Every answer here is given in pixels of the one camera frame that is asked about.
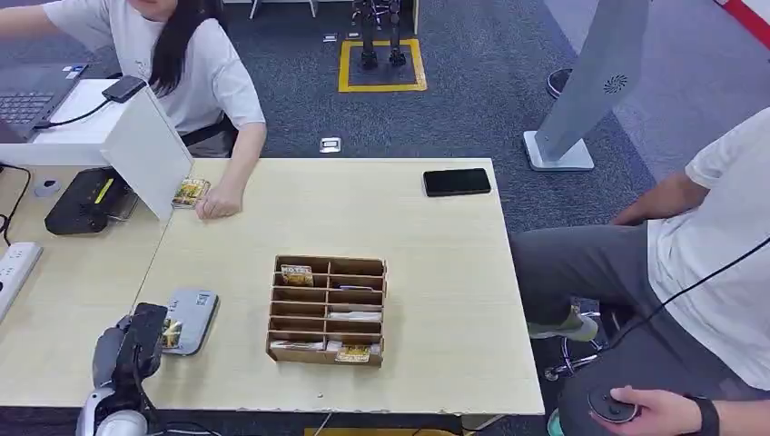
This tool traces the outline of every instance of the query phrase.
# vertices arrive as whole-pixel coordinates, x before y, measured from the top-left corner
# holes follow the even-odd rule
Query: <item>black watch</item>
[[[700,431],[687,433],[689,436],[719,436],[719,413],[716,412],[714,402],[703,397],[685,395],[688,400],[695,401],[700,409]]]

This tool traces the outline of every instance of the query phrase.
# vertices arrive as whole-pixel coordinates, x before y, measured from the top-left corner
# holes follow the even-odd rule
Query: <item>gray sneaker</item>
[[[599,326],[596,321],[580,314],[577,306],[572,306],[569,317],[561,325],[542,325],[528,322],[530,339],[547,339],[564,336],[572,341],[591,342],[596,339]]]

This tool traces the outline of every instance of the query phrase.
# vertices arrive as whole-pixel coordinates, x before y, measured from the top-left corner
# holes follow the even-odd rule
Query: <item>power outlet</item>
[[[0,259],[0,322],[24,286],[43,248],[37,243],[14,243]]]

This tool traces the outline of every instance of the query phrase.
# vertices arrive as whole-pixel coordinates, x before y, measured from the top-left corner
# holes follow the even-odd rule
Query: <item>black phone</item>
[[[489,193],[492,190],[484,168],[427,171],[422,178],[428,197]]]

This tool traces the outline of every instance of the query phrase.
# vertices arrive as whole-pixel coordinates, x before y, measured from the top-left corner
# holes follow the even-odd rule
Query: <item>controller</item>
[[[620,402],[609,394],[609,389],[597,388],[588,393],[588,406],[601,419],[623,424],[638,416],[639,406]]]

